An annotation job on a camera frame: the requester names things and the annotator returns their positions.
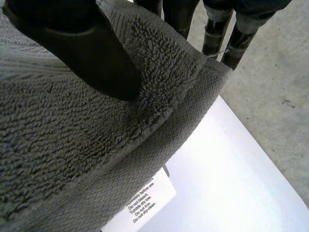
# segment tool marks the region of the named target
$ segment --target black plastic object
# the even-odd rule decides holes
[[[188,38],[198,2],[199,0],[163,0],[164,21],[185,39]]]
[[[222,22],[214,22],[211,19],[208,19],[205,27],[204,44],[202,48],[202,53],[204,55],[210,56],[217,54],[220,51],[231,17],[232,14]]]
[[[162,0],[133,0],[139,6],[146,8],[148,11],[161,17]]]
[[[221,62],[235,70],[256,33],[244,34],[235,25]]]
[[[97,5],[82,23],[63,28],[24,20],[7,2],[3,12],[19,31],[52,52],[94,89],[125,101],[138,95],[139,73]]]

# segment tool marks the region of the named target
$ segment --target terry cloth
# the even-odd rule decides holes
[[[99,6],[141,71],[135,101],[93,90],[0,15],[2,232],[98,232],[186,141],[227,79],[228,67],[144,8]]]

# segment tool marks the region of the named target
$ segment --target care label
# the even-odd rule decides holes
[[[101,230],[136,232],[175,195],[173,185],[161,168]]]

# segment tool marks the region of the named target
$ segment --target white surface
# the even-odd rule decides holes
[[[104,232],[136,232],[156,215],[176,192],[163,168],[142,187],[112,220]]]
[[[140,232],[309,232],[309,210],[221,97],[167,168],[177,196]]]

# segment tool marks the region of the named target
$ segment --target gray floor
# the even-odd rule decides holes
[[[258,31],[221,96],[309,206],[309,1],[293,0]],[[188,41],[201,50],[197,7]],[[231,20],[225,42],[235,23]]]

